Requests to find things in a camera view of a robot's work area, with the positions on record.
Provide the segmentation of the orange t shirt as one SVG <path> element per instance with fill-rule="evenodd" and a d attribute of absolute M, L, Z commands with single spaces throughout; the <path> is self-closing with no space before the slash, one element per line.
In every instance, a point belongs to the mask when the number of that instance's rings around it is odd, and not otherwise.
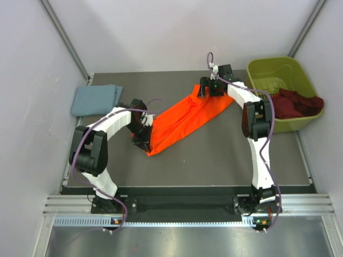
<path fill-rule="evenodd" d="M 147 156 L 161 153 L 168 147 L 184 139 L 192 132 L 221 114 L 234 99 L 223 96 L 199 97 L 200 85 L 194 85 L 193 91 L 153 121 L 150 139 L 151 151 Z"/>

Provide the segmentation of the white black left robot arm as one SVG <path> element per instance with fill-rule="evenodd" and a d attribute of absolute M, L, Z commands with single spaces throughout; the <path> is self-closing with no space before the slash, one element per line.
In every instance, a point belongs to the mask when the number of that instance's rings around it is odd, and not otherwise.
<path fill-rule="evenodd" d="M 119 197 L 118 187 L 107 170 L 109 154 L 108 141 L 119 130 L 126 127 L 132 133 L 132 142 L 144 152 L 151 151 L 151 133 L 153 128 L 152 111 L 147 105 L 133 99 L 131 104 L 118 104 L 99 121 L 76 127 L 69 155 L 71 172 L 78 171 L 93 187 L 93 214 L 114 214 L 125 210 Z"/>

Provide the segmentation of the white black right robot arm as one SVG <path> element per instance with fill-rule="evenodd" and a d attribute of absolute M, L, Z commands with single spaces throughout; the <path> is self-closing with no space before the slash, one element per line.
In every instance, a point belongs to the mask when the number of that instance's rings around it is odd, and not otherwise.
<path fill-rule="evenodd" d="M 238 210 L 264 211 L 276 200 L 276 189 L 270 174 L 269 135 L 272 107 L 267 99 L 254 94 L 243 82 L 233 78 L 231 66 L 208 64 L 211 75 L 200 79 L 199 97 L 229 96 L 242 108 L 242 133 L 247 138 L 252 157 L 253 178 L 247 203 L 240 200 Z"/>

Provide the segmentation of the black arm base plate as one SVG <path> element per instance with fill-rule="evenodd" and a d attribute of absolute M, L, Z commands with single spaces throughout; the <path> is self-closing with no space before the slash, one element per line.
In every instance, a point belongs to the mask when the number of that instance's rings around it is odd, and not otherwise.
<path fill-rule="evenodd" d="M 177 211 L 223 211 L 224 214 L 274 214 L 282 211 L 279 197 L 272 201 L 257 203 L 249 195 L 121 195 L 128 214 L 141 214 L 150 210 Z"/>

